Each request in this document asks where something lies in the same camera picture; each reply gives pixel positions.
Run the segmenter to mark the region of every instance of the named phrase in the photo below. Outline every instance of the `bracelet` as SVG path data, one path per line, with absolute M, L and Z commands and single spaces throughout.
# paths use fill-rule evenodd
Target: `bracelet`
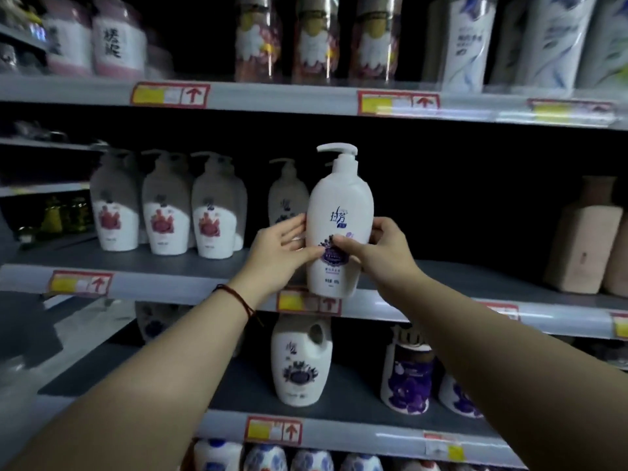
M 228 285 L 217 285 L 216 288 L 212 291 L 212 293 L 218 291 L 218 289 L 222 289 L 225 292 L 228 292 L 229 294 L 231 294 L 234 298 L 236 298 L 238 301 L 240 301 L 240 304 L 242 305 L 242 307 L 244 307 L 244 310 L 246 311 L 247 316 L 249 316 L 249 318 L 255 316 L 255 309 L 253 309 L 252 307 L 250 307 L 246 301 L 244 299 L 242 299 L 242 296 L 240 294 L 238 294 L 235 290 L 233 290 L 232 288 L 230 288 Z

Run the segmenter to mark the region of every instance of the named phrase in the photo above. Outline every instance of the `shelf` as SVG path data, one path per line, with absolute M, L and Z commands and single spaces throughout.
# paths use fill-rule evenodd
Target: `shelf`
M 44 41 L 34 38 L 28 31 L 10 28 L 0 23 L 0 35 L 27 46 L 34 47 L 35 49 L 48 51 L 48 45 Z
M 88 182 L 48 183 L 41 185 L 0 186 L 0 198 L 36 193 L 59 193 L 61 191 L 89 190 Z
M 55 269 L 78 270 L 111 273 L 107 296 L 113 299 L 195 305 L 217 284 L 232 278 L 244 264 L 246 254 L 245 250 L 230 259 L 211 261 L 200 258 L 195 250 L 180 256 L 157 256 L 147 245 L 126 253 L 107 253 L 100 249 L 93 234 L 67 237 L 20 252 L 2 265 L 0 290 L 43 294 L 48 292 Z M 614 339 L 609 311 L 628 310 L 628 300 L 623 298 L 564 294 L 479 266 L 439 261 L 418 264 L 435 280 L 545 333 Z M 290 284 L 304 283 L 304 274 L 297 274 Z M 277 311 L 278 302 L 273 294 L 259 309 Z M 360 277 L 356 293 L 334 312 L 350 318 L 407 321 L 381 299 L 365 275 Z
M 137 348 L 105 343 L 40 390 L 48 409 L 61 410 L 133 355 Z M 378 455 L 443 459 L 425 433 L 446 435 L 463 447 L 465 459 L 509 467 L 521 460 L 484 421 L 459 416 L 431 399 L 424 415 L 406 416 L 388 408 L 361 376 L 332 364 L 318 403 L 293 408 L 274 393 L 272 380 L 250 362 L 231 361 L 197 435 L 242 442 L 247 418 L 289 418 L 302 424 L 304 448 L 319 448 Z
M 397 83 L 394 90 L 373 91 L 372 88 L 346 86 L 200 81 L 163 81 L 152 83 L 151 88 L 157 91 L 168 87 L 180 89 L 182 85 L 208 88 L 206 102 L 194 105 L 196 109 L 322 115 L 359 115 L 364 112 L 388 117 L 628 130 L 626 100 L 618 100 L 616 94 L 591 91 L 577 92 L 570 98 L 564 92 L 530 88 L 519 89 L 516 94 L 457 94 L 436 92 L 434 85 L 418 83 Z M 129 106 L 134 99 L 141 102 L 150 99 L 150 105 L 156 107 L 189 107 L 177 102 L 164 104 L 164 99 L 171 102 L 169 95 L 164 93 L 134 96 L 135 86 L 133 81 L 100 77 L 6 76 L 0 83 L 0 102 Z
M 62 150 L 85 150 L 89 152 L 95 151 L 96 146 L 82 144 L 67 144 L 63 142 L 45 142 L 34 141 L 31 139 L 23 139 L 21 137 L 0 137 L 1 145 L 16 147 L 34 147 L 38 149 L 62 149 Z

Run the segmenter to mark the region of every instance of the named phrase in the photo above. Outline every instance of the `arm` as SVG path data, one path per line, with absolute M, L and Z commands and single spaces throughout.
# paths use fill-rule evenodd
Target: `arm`
M 628 462 L 628 378 L 430 279 L 405 236 L 376 218 L 371 241 L 334 237 L 388 303 L 420 328 L 448 372 L 531 470 Z
M 305 216 L 260 230 L 229 285 L 252 308 L 322 247 L 291 241 Z M 217 291 L 34 437 L 7 471 L 174 471 L 222 379 L 248 316 Z

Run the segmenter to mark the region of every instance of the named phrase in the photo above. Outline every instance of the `finger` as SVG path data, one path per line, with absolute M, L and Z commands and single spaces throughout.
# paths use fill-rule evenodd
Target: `finger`
M 325 248 L 322 246 L 308 246 L 307 248 L 295 251 L 294 256 L 296 258 L 296 267 L 298 268 L 309 261 L 314 261 L 315 259 L 320 258 L 324 252 Z
M 301 213 L 300 215 L 296 215 L 294 218 L 290 218 L 288 220 L 284 220 L 281 223 L 277 223 L 276 225 L 271 226 L 269 229 L 273 232 L 273 234 L 281 237 L 286 233 L 290 232 L 297 228 L 297 226 L 305 223 L 305 213 Z
M 362 252 L 364 251 L 364 245 L 358 243 L 356 240 L 352 238 L 347 238 L 342 235 L 334 235 L 334 245 L 339 247 L 345 253 L 352 254 L 357 258 L 362 256 Z
M 382 230 L 384 233 L 393 232 L 395 230 L 401 231 L 397 226 L 397 223 L 387 217 L 375 217 L 373 218 L 373 229 Z
M 379 240 L 381 240 L 383 235 L 384 235 L 384 232 L 382 230 L 372 230 L 371 237 L 369 238 L 369 243 L 371 244 L 379 243 Z
M 296 228 L 292 229 L 292 231 L 289 231 L 288 233 L 283 235 L 281 237 L 281 242 L 282 243 L 287 243 L 289 241 L 292 241 L 294 238 L 299 236 L 304 231 L 305 231 L 305 223 L 301 223 L 299 226 L 297 226 Z
M 286 251 L 296 251 L 305 248 L 305 239 L 294 240 L 282 246 Z

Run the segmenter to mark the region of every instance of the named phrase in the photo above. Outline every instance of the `forearm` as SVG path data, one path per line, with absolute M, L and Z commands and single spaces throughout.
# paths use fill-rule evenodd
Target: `forearm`
M 245 277 L 230 286 L 252 307 L 263 299 Z M 9 469 L 34 469 L 41 456 L 51 470 L 176 469 L 247 319 L 217 291 L 76 400 Z
M 429 279 L 400 308 L 532 470 L 611 469 L 628 459 L 622 372 Z

